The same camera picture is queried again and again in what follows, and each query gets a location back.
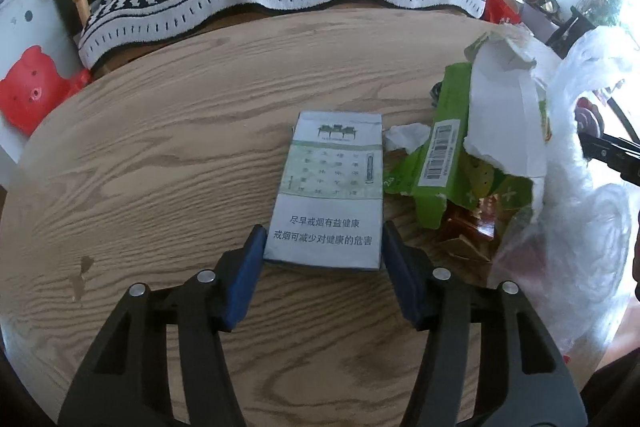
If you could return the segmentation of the clear plastic bag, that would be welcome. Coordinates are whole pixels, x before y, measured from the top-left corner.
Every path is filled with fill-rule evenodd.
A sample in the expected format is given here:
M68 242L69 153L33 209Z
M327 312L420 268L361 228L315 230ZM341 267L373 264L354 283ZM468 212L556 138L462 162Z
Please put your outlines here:
M594 185L580 146L578 98L639 70L639 48L619 27L580 37L547 88L551 138L541 203L520 210L503 235L488 283L520 286L563 355L620 301L631 211L625 187Z

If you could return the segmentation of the torn green cardboard box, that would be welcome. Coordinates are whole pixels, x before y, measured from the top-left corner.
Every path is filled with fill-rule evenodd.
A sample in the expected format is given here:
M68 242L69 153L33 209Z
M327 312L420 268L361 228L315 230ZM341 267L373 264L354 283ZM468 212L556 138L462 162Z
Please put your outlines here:
M491 31L446 67L430 136L384 179L387 194L413 199L421 227L436 230L449 205L475 210L489 196L506 213L541 210L551 129L528 40Z

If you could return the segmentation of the white green cigarette pack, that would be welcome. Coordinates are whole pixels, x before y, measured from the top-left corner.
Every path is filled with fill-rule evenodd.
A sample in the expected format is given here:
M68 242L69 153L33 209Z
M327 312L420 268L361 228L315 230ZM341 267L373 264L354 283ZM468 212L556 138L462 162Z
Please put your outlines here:
M381 268L382 131L380 114L298 115L269 225L267 261Z

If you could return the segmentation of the black plant stand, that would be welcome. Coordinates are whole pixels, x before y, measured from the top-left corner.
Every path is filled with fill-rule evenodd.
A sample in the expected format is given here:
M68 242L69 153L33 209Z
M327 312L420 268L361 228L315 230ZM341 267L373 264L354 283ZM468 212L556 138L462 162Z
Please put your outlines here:
M556 0L524 1L520 15L534 36L561 58L586 32L596 28L574 6L570 7L570 14L564 14Z

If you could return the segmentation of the red bag on floor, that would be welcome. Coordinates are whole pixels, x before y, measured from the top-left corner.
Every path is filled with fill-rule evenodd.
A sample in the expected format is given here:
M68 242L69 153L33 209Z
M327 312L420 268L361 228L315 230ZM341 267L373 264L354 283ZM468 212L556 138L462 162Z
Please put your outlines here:
M483 20L493 24L513 24L522 22L515 0L486 0Z

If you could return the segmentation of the crumpled white tissue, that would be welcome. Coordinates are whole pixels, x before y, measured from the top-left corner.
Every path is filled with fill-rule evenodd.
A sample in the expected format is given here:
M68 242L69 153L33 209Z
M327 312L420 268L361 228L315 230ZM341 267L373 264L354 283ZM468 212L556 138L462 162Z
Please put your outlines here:
M432 128L427 124L404 124L392 126L383 133L383 146L386 152L403 150L408 155L424 145L430 139Z

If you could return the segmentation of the red bear plastic chair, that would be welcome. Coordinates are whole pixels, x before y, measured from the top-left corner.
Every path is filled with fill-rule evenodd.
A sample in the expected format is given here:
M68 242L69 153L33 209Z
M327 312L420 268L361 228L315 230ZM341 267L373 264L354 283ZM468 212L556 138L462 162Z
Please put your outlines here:
M13 127L31 136L53 109L91 81L88 69L70 79L62 77L52 58L40 46L31 46L1 79L1 113Z

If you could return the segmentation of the white cabinet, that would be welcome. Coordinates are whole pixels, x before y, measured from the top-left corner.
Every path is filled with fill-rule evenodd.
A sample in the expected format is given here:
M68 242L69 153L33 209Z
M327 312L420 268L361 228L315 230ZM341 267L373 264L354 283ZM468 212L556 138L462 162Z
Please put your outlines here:
M1 5L1 79L31 46L53 58L58 73L70 78L81 69L76 44L68 35L54 0L6 0ZM28 138L1 114L1 186L9 188Z

